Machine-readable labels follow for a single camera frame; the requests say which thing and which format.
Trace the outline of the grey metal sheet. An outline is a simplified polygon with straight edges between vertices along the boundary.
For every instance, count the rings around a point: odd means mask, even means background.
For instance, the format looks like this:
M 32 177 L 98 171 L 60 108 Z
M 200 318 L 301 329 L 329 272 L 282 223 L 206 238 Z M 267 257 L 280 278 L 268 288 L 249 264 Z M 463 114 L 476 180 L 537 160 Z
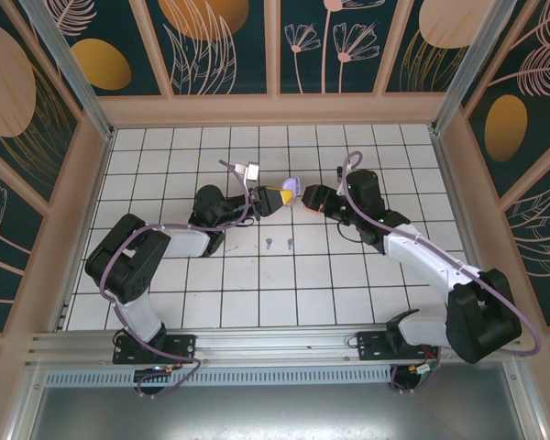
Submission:
M 386 385 L 48 389 L 31 440 L 525 440 L 500 396 L 439 401 Z

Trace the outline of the aluminium side rail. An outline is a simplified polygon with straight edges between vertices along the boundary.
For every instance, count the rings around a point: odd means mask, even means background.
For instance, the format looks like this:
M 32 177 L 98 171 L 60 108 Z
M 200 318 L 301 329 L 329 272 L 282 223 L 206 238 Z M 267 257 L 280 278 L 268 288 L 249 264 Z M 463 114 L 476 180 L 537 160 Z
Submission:
M 462 192 L 459 189 L 453 165 L 448 157 L 446 144 L 435 134 L 431 135 L 431 140 L 445 182 L 445 188 L 454 214 L 456 227 L 462 240 L 467 263 L 473 267 L 484 270 L 487 268 L 487 265 L 479 250 L 479 244 L 475 237 L 470 217 L 468 216 L 468 210 L 464 205 Z

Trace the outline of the aluminium corner post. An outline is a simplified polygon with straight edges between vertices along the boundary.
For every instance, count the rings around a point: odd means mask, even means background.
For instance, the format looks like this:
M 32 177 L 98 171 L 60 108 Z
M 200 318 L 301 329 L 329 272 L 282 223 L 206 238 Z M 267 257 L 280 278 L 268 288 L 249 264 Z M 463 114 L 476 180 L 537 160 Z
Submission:
M 517 0 L 494 0 L 429 126 L 432 138 L 439 138 L 448 127 L 470 85 L 478 76 L 501 32 L 509 22 L 516 4 Z
M 113 126 L 100 105 L 92 85 L 87 81 L 80 65 L 73 56 L 70 46 L 57 29 L 48 8 L 42 0 L 19 0 L 19 3 L 25 10 L 30 22 L 36 27 L 49 53 L 60 65 L 63 75 L 79 98 L 99 134 L 105 140 L 109 140 L 113 134 Z

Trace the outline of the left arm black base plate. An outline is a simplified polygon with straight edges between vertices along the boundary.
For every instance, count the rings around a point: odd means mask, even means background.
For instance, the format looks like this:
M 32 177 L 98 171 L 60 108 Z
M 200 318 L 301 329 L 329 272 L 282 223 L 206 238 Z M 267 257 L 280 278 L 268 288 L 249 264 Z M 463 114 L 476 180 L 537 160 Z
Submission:
M 122 333 L 113 339 L 114 365 L 169 365 L 180 363 L 172 357 L 160 356 L 144 348 L 131 335 Z M 186 358 L 185 363 L 192 363 L 195 355 L 196 338 L 194 335 L 166 335 L 161 341 L 159 351 Z

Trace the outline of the aluminium mounting rail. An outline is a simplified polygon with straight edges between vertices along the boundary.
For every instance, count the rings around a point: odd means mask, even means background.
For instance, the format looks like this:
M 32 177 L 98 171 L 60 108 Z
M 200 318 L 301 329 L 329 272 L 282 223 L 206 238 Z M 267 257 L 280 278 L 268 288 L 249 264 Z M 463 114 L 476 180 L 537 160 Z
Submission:
M 179 329 L 196 336 L 195 356 L 208 368 L 356 365 L 358 332 L 383 324 Z M 111 368 L 113 330 L 63 331 L 32 336 L 27 367 Z

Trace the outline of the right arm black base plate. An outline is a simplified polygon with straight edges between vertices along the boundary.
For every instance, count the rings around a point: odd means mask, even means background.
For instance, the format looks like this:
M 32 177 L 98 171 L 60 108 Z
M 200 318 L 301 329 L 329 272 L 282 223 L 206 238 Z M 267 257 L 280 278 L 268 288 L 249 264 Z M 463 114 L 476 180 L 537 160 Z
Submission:
M 421 363 L 427 359 L 438 358 L 436 346 L 412 346 L 400 335 L 391 335 L 386 331 L 367 331 L 357 333 L 357 352 L 360 360 L 406 361 Z

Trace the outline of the aluminium frame bar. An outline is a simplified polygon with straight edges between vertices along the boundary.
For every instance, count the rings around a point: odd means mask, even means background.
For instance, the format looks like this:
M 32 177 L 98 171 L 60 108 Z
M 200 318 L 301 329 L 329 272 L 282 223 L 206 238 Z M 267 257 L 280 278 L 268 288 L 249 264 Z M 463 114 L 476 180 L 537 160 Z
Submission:
M 550 440 L 544 408 L 526 363 L 512 357 L 503 365 L 523 438 Z
M 30 440 L 43 395 L 45 373 L 41 369 L 23 372 L 12 410 L 8 416 L 4 440 Z

